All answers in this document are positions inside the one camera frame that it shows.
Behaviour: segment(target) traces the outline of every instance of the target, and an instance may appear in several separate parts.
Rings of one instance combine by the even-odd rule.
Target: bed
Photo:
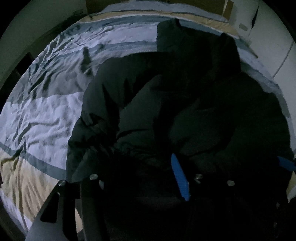
[[[56,183],[65,179],[67,142],[81,115],[84,91],[100,64],[111,57],[156,51],[157,24],[170,18],[188,28],[226,33],[235,39],[243,72],[277,96],[289,125],[291,149],[296,152],[295,130],[279,86],[224,17],[186,4],[113,4],[59,34],[33,61],[3,107],[1,206],[23,237]],[[293,173],[288,200],[295,193]],[[12,228],[0,219],[6,230]],[[78,213],[76,226],[77,232],[82,230]]]

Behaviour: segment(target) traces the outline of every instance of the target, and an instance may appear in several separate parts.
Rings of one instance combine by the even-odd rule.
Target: wall
[[[233,8],[229,23],[237,30],[239,35],[247,40],[252,28],[252,20],[259,6],[259,0],[232,0]]]
[[[274,77],[289,54],[294,40],[277,14],[260,0],[258,15],[248,42]]]
[[[291,114],[294,132],[296,135],[296,43],[293,42],[292,48],[284,61],[283,65],[275,75],[274,80],[280,86],[288,109]]]
[[[33,42],[80,9],[85,0],[31,0],[0,39],[0,88]]]

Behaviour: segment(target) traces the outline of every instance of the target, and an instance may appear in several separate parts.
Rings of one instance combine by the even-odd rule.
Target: jacket sleeve
[[[245,108],[227,145],[189,159],[197,173],[244,183],[246,188],[260,189],[262,194],[263,189],[286,189],[291,175],[279,167],[277,156],[292,160],[293,152],[288,124],[276,96],[259,88],[250,92],[253,95],[245,104],[237,100]]]
[[[119,112],[158,74],[165,56],[165,53],[139,53],[111,58],[100,65],[84,93],[81,116],[68,141],[69,182],[81,181],[92,173],[102,180],[108,175]]]

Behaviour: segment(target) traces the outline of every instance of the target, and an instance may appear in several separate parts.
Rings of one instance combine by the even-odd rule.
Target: white wall
[[[80,9],[87,13],[85,0],[31,0],[0,39],[0,88],[26,48]]]
[[[296,43],[293,43],[287,59],[275,75],[274,80],[283,92],[296,135]]]
[[[276,74],[294,42],[277,14],[262,0],[259,2],[257,19],[248,41],[250,48],[271,76]]]

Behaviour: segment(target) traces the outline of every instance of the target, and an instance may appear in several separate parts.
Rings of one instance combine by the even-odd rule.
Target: bolt
[[[98,175],[97,175],[97,174],[91,174],[91,175],[89,176],[89,179],[90,179],[90,180],[96,180],[96,179],[98,179]]]
[[[202,179],[202,178],[203,178],[202,174],[196,174],[194,180],[195,180],[198,184],[201,184],[201,182],[200,182],[199,180]]]
[[[60,187],[65,186],[66,185],[66,181],[65,180],[61,180],[61,181],[59,181],[59,184],[58,185]]]
[[[102,182],[101,180],[99,181],[99,186],[102,190],[104,190],[104,182]]]
[[[196,178],[197,180],[200,180],[200,179],[203,178],[203,176],[202,176],[202,174],[196,174],[196,175],[195,175],[195,178]]]

